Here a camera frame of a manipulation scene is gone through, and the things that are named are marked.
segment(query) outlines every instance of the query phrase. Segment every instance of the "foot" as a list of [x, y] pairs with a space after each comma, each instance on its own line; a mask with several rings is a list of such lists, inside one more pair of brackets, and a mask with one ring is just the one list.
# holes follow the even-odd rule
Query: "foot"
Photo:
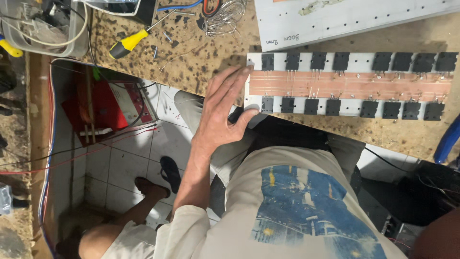
[[138, 190], [145, 196], [159, 197], [160, 200], [168, 198], [171, 194], [170, 190], [158, 184], [154, 184], [144, 177], [136, 177], [134, 184]]

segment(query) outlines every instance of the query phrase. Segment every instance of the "white tile floor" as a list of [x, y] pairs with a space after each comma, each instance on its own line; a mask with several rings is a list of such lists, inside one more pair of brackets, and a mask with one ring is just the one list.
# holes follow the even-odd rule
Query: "white tile floor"
[[[159, 174], [159, 161], [162, 156], [173, 158], [183, 175], [190, 153], [192, 133], [174, 105], [173, 98], [177, 91], [161, 85], [148, 88], [146, 95], [158, 118], [162, 120], [157, 131], [126, 138], [115, 143], [114, 147], [88, 155], [85, 191], [85, 199], [88, 202], [117, 212], [127, 211], [143, 198], [134, 186], [134, 178], [137, 176], [146, 177], [154, 183], [170, 188]], [[91, 146], [88, 151], [101, 147], [103, 146]], [[406, 170], [416, 162], [416, 159], [397, 152], [372, 145], [367, 147]], [[392, 182], [403, 175], [366, 150], [362, 153], [358, 167], [364, 177], [375, 180]], [[147, 225], [155, 228], [158, 224], [165, 223], [175, 197], [176, 195], [171, 193], [171, 197], [158, 202], [147, 217]], [[216, 224], [219, 217], [211, 209], [207, 212], [211, 225]]]

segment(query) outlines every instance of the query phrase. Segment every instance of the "screwdriver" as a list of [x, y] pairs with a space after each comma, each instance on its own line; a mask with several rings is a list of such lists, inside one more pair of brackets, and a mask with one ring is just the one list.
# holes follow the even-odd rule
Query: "screwdriver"
[[151, 30], [153, 27], [155, 27], [157, 24], [163, 21], [166, 17], [170, 16], [176, 10], [177, 9], [171, 10], [169, 14], [165, 15], [163, 18], [161, 18], [154, 25], [150, 26], [148, 29], [142, 29], [138, 33], [133, 34], [115, 43], [112, 46], [112, 48], [110, 48], [110, 51], [109, 51], [110, 57], [112, 57], [113, 59], [120, 59], [128, 55], [137, 46], [137, 44], [141, 41], [141, 39], [149, 35], [148, 34], [149, 30]]

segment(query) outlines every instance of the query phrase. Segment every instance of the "black transistor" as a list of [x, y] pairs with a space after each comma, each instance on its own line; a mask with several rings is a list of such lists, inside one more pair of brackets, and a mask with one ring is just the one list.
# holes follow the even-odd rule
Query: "black transistor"
[[383, 119], [398, 119], [400, 102], [386, 102], [383, 104]]
[[350, 52], [336, 52], [334, 56], [334, 63], [332, 64], [332, 70], [334, 71], [347, 70], [349, 58], [350, 58]]
[[429, 103], [425, 108], [425, 115], [423, 120], [440, 121], [443, 114], [445, 104], [443, 103]]
[[420, 103], [419, 102], [407, 102], [404, 104], [404, 109], [402, 110], [402, 119], [403, 120], [418, 120], [420, 112]]
[[274, 70], [274, 56], [273, 54], [262, 54], [262, 71]]
[[286, 57], [286, 70], [299, 70], [300, 53], [291, 52]]
[[374, 71], [388, 71], [390, 68], [391, 52], [377, 52], [375, 54], [372, 70]]
[[379, 103], [376, 101], [362, 102], [360, 117], [375, 118], [375, 113], [377, 112], [377, 106], [379, 106]]
[[281, 113], [293, 113], [294, 100], [294, 97], [283, 97], [281, 100]]
[[412, 72], [414, 73], [428, 73], [433, 69], [434, 57], [436, 53], [419, 53], [415, 57]]
[[458, 52], [441, 52], [437, 58], [435, 70], [439, 72], [454, 71], [458, 54]]
[[397, 52], [393, 61], [393, 71], [409, 71], [410, 63], [414, 53]]
[[338, 116], [340, 112], [340, 104], [342, 100], [329, 99], [326, 102], [326, 115], [327, 116]]
[[318, 99], [305, 99], [304, 114], [317, 115], [318, 114]]
[[310, 69], [324, 70], [324, 65], [326, 64], [326, 54], [326, 52], [313, 52]]
[[273, 113], [273, 98], [262, 98], [262, 113]]

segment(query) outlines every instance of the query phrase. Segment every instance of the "graphic print on shirt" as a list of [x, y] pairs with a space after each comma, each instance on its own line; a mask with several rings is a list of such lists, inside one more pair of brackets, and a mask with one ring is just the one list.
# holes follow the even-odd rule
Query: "graphic print on shirt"
[[291, 247], [305, 241], [323, 246], [329, 258], [386, 259], [376, 235], [347, 210], [347, 191], [332, 176], [289, 165], [261, 175], [264, 200], [250, 239]]

